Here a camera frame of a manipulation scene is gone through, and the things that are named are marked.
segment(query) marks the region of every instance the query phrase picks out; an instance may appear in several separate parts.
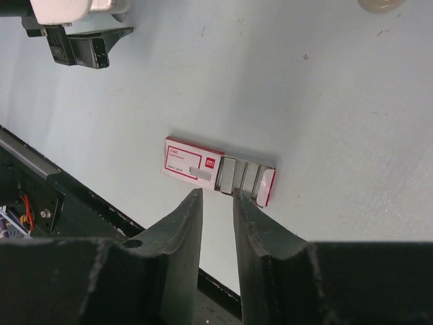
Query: red logo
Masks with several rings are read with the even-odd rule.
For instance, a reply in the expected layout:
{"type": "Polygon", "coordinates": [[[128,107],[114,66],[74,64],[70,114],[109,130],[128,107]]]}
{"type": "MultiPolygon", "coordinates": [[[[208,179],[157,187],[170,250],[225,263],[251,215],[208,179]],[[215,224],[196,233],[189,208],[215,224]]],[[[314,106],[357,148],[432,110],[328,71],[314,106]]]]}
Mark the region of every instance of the red logo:
{"type": "Polygon", "coordinates": [[[205,164],[205,166],[208,167],[208,168],[214,169],[214,167],[215,167],[215,159],[209,158],[209,157],[206,158],[206,164],[205,164]]]}

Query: screw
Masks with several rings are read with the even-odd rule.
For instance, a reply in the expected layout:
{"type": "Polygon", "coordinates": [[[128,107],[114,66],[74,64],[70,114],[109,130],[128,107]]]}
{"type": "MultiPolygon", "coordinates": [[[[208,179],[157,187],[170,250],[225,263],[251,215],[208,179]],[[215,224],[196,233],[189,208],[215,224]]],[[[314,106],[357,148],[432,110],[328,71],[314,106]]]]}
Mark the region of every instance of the screw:
{"type": "Polygon", "coordinates": [[[48,209],[43,209],[41,211],[41,217],[42,218],[51,218],[51,212],[49,212],[48,209]]]}

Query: metal plate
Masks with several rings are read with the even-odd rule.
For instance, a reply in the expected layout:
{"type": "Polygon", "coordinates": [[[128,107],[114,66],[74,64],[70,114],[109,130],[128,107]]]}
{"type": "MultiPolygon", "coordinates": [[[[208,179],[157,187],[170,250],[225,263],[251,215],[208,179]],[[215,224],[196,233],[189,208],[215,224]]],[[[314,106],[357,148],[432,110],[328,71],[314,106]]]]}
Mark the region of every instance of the metal plate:
{"type": "Polygon", "coordinates": [[[53,231],[55,218],[60,214],[63,194],[46,183],[39,183],[31,178],[26,179],[24,189],[28,194],[35,225],[49,234],[53,231]],[[42,217],[43,211],[49,211],[49,217],[42,217]]]}

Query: white table surface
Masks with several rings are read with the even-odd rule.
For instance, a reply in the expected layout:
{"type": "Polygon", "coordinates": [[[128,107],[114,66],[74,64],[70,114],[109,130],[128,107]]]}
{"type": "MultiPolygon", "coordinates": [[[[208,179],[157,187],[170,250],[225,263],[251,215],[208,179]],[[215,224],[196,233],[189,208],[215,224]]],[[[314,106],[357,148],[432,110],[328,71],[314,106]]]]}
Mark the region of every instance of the white table surface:
{"type": "MultiPolygon", "coordinates": [[[[0,124],[144,227],[192,189],[167,135],[277,164],[271,217],[307,240],[433,238],[433,1],[135,0],[111,67],[54,64],[0,19],[0,124]]],[[[68,32],[122,26],[93,16],[68,32]]],[[[232,201],[200,266],[239,292],[232,201]]]]}

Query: cable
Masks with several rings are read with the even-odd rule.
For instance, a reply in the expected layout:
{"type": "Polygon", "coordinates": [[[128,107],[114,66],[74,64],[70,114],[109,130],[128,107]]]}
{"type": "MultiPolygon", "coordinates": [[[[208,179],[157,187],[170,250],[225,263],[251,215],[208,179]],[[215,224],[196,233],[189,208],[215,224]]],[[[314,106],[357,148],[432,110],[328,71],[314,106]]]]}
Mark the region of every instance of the cable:
{"type": "Polygon", "coordinates": [[[35,223],[33,222],[33,218],[32,218],[32,211],[30,210],[30,202],[28,201],[28,195],[24,195],[20,196],[21,200],[24,201],[24,204],[26,206],[26,214],[28,217],[28,220],[30,221],[30,231],[33,230],[33,228],[35,227],[35,223]]]}

